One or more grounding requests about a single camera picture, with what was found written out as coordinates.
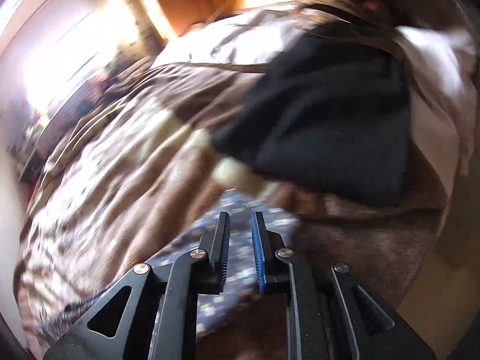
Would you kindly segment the brown cream plush blanket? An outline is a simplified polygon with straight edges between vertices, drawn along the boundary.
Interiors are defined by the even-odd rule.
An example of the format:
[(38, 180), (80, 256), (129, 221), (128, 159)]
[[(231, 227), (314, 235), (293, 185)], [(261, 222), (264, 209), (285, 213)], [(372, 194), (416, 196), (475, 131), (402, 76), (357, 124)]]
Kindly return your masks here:
[[(410, 143), (398, 205), (365, 205), (253, 171), (220, 152), (215, 132), (237, 117), (275, 57), (318, 25), (378, 29), (403, 63)], [(170, 41), (146, 69), (120, 79), (67, 132), (41, 171), (19, 237), (14, 295), (36, 359), (124, 274), (166, 265), (230, 216), (227, 281), (202, 296), (195, 330), (205, 359), (278, 359), (283, 317), (259, 295), (250, 215), (297, 246), (315, 270), (344, 261), (398, 306), (443, 229), (451, 196), (412, 136), (413, 75), (397, 27), (344, 10), (252, 10)]]

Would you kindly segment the black folded garment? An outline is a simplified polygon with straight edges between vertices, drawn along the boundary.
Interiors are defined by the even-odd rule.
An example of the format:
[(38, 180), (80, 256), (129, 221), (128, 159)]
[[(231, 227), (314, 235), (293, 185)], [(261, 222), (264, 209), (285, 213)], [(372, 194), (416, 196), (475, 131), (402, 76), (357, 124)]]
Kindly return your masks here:
[(404, 64), (373, 26), (304, 33), (267, 67), (214, 147), (253, 171), (367, 206), (404, 196), (410, 99)]

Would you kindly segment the white patterned bed sheet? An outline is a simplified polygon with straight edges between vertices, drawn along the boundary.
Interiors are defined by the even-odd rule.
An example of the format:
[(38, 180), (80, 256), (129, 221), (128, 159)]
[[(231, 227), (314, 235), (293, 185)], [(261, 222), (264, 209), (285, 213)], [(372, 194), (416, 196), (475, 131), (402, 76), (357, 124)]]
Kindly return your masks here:
[(396, 28), (395, 41), (412, 72), (412, 138), (452, 195), (456, 174), (468, 173), (474, 147), (477, 49), (465, 28)]

